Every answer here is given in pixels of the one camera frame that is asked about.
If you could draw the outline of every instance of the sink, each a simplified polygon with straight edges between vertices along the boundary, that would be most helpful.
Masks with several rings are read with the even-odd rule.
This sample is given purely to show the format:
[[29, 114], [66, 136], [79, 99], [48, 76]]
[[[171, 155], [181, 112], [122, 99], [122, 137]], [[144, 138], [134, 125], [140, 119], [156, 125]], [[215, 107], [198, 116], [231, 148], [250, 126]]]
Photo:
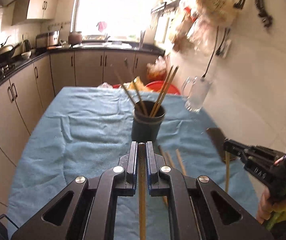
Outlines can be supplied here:
[[123, 44], [113, 44], [112, 42], [88, 42], [88, 43], [82, 43], [77, 44], [73, 46], [73, 48], [95, 48], [95, 47], [104, 47], [104, 48], [122, 48], [122, 49], [131, 49], [131, 45], [128, 43]]

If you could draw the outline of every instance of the black cable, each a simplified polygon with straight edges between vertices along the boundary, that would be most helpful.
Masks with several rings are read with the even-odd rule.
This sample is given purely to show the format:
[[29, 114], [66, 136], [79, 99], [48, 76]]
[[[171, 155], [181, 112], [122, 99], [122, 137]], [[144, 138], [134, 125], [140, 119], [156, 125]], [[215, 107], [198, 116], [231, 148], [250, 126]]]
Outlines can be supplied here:
[[10, 221], [17, 229], [18, 229], [18, 226], [5, 214], [2, 214], [0, 215], [0, 219], [2, 218], [6, 218], [8, 221]]
[[224, 42], [224, 40], [225, 40], [225, 37], [226, 37], [226, 35], [227, 35], [227, 32], [226, 32], [226, 31], [227, 31], [227, 28], [225, 28], [225, 30], [224, 30], [224, 36], [223, 36], [222, 42], [221, 42], [219, 48], [216, 50], [216, 53], [215, 53], [216, 56], [220, 55], [220, 53], [221, 53], [221, 48], [222, 48], [223, 42]]
[[212, 56], [211, 56], [211, 58], [210, 58], [210, 61], [209, 61], [208, 65], [207, 65], [206, 71], [205, 71], [204, 75], [202, 76], [202, 78], [205, 78], [205, 76], [206, 76], [206, 74], [207, 74], [207, 71], [209, 70], [209, 66], [210, 66], [210, 64], [211, 64], [212, 58], [213, 58], [214, 53], [215, 53], [216, 45], [217, 45], [217, 43], [218, 43], [218, 36], [219, 36], [219, 27], [217, 27], [217, 29], [216, 29], [216, 37], [215, 37], [214, 50], [213, 50]]

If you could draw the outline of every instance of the bright window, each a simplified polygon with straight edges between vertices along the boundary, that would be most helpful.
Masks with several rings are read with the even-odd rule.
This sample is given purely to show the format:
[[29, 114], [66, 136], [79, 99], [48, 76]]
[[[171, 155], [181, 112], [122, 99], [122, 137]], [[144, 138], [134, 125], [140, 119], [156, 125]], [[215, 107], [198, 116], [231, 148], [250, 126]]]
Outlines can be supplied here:
[[[132, 39], [150, 24], [153, 0], [79, 0], [75, 31]], [[98, 30], [98, 23], [104, 28]]]

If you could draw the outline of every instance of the wok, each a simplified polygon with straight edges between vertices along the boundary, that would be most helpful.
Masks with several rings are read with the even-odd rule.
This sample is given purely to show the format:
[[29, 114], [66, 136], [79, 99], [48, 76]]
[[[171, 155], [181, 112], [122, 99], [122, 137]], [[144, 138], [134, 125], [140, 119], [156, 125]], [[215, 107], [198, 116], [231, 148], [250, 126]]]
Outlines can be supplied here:
[[7, 62], [14, 55], [15, 49], [18, 48], [22, 44], [21, 42], [19, 42], [15, 46], [13, 46], [13, 45], [4, 46], [9, 37], [10, 36], [8, 36], [6, 41], [1, 44], [1, 47], [0, 47], [0, 64], [3, 62]]

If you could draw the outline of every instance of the blue tablecloth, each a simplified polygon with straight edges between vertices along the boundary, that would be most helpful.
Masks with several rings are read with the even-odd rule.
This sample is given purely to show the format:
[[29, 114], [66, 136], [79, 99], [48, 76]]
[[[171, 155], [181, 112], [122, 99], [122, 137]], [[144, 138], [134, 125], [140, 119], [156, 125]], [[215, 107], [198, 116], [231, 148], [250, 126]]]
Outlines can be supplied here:
[[[155, 101], [158, 94], [142, 93]], [[225, 165], [205, 130], [215, 127], [205, 111], [190, 113], [180, 96], [167, 95], [166, 117], [157, 142], [169, 151], [176, 167], [175, 149], [187, 174], [207, 175], [225, 185]], [[117, 165], [131, 143], [133, 106], [121, 90], [63, 88], [33, 131], [16, 169], [8, 216], [21, 226], [79, 175], [96, 177]], [[258, 199], [239, 160], [230, 166], [229, 194], [255, 215]], [[9, 237], [16, 228], [8, 225]], [[139, 239], [138, 194], [119, 197], [114, 239]], [[147, 239], [170, 239], [168, 213], [160, 197], [147, 197]]]

